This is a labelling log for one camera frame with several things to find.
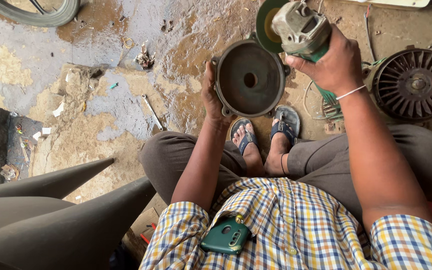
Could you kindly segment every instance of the shirt pocket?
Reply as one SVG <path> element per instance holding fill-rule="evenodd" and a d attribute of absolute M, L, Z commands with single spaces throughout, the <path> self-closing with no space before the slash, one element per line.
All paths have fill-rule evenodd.
<path fill-rule="evenodd" d="M 225 201 L 219 212 L 214 216 L 209 231 L 220 217 L 243 216 L 243 223 L 251 231 L 252 236 L 258 234 L 261 224 L 270 218 L 271 207 L 276 198 L 274 193 L 262 189 L 246 189 L 232 195 Z"/>

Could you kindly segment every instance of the man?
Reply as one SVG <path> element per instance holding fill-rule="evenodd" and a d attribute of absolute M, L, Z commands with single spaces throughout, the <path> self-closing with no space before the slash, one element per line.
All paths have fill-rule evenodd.
<path fill-rule="evenodd" d="M 347 133 L 291 147 L 276 132 L 264 165 L 254 142 L 241 155 L 254 127 L 241 126 L 225 141 L 234 117 L 221 115 L 207 63 L 199 137 L 161 132 L 141 153 L 170 203 L 141 269 L 432 269 L 425 197 L 432 192 L 432 132 L 383 123 L 363 84 L 358 44 L 335 26 L 317 63 L 291 56 L 286 63 L 340 97 Z M 273 125 L 288 130 L 279 121 Z M 235 215 L 250 230 L 242 252 L 203 251 L 208 231 Z"/>

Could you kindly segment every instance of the flip-flop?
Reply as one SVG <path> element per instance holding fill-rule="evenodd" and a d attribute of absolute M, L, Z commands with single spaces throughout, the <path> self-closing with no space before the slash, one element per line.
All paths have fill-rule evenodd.
<path fill-rule="evenodd" d="M 251 123 L 248 118 L 240 118 L 237 119 L 236 122 L 234 122 L 234 124 L 231 126 L 231 141 L 233 140 L 234 134 L 237 133 L 237 130 L 240 128 L 240 126 L 243 126 L 244 130 L 246 131 L 246 135 L 243 137 L 243 139 L 239 143 L 239 146 L 237 147 L 241 155 L 243 155 L 244 150 L 249 143 L 254 143 L 259 149 L 258 139 L 256 138 L 256 135 L 246 129 L 246 124 L 252 125 L 253 123 Z"/>
<path fill-rule="evenodd" d="M 279 121 L 271 128 L 271 140 L 276 133 L 282 132 L 294 146 L 298 140 L 301 125 L 298 113 L 290 106 L 279 105 L 275 109 L 274 119 L 279 119 Z"/>

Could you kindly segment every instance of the tire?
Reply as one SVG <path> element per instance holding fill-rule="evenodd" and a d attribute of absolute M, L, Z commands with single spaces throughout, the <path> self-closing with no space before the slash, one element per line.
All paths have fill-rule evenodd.
<path fill-rule="evenodd" d="M 64 0 L 56 11 L 41 14 L 19 9 L 5 0 L 0 0 L 0 14 L 25 25 L 52 28 L 71 21 L 78 13 L 79 4 L 80 0 Z"/>

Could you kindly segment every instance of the angle grinder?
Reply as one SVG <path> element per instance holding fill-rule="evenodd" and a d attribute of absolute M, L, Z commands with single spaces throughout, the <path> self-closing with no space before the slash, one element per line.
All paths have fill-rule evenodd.
<path fill-rule="evenodd" d="M 327 17 L 310 9 L 305 2 L 266 0 L 256 16 L 256 38 L 261 47 L 312 62 L 328 52 L 331 31 Z M 333 93 L 316 87 L 328 104 L 340 108 Z"/>

